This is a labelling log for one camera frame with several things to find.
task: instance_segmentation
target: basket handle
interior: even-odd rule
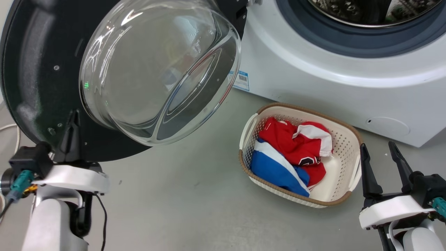
[[[358,155],[356,159],[356,169],[353,171],[353,174],[356,174],[355,176],[351,177],[350,184],[348,185],[348,190],[352,192],[356,186],[359,183],[359,180],[362,176],[362,170],[361,170],[361,155]]]
[[[257,115],[258,115],[257,113],[252,115],[246,122],[245,127],[243,128],[242,137],[240,137],[240,143],[239,143],[240,150],[242,150],[246,145],[246,142],[247,142],[246,137],[248,137],[252,133],[252,130],[253,130],[252,125],[253,125],[254,119],[257,117]]]

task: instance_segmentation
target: blue and white garment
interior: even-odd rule
[[[252,153],[251,171],[259,178],[278,187],[310,196],[307,188],[310,176],[300,167],[293,167],[285,157],[262,139],[256,140]]]

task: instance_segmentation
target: blue and white label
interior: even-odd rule
[[[232,74],[234,74],[233,71],[231,71],[229,73],[230,77],[232,77]],[[237,74],[237,76],[235,78],[233,87],[240,89],[240,90],[249,91],[248,73],[246,73],[244,71],[239,71],[239,73]]]

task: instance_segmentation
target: gray floor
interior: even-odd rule
[[[378,233],[359,226],[361,184],[345,203],[313,209],[263,190],[243,173],[237,158],[241,131],[269,102],[232,90],[216,114],[187,138],[101,163],[112,181],[103,197],[109,215],[106,250],[381,250]],[[0,109],[0,127],[11,121]],[[378,182],[385,192],[399,191],[388,139],[361,132]],[[14,129],[0,133],[0,172],[8,167],[15,139]],[[24,139],[22,145],[32,143]],[[414,170],[446,177],[445,133],[420,149],[398,147]],[[30,203],[24,199],[7,213],[0,225],[1,250],[20,249]],[[102,209],[94,202],[90,250],[100,250],[102,224]],[[436,227],[445,239],[444,224]]]

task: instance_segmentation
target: red and white garment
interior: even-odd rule
[[[268,142],[292,165],[304,169],[310,176],[308,188],[312,188],[325,176],[320,157],[331,156],[333,142],[327,128],[316,122],[304,122],[299,126],[289,121],[269,118],[259,138]]]

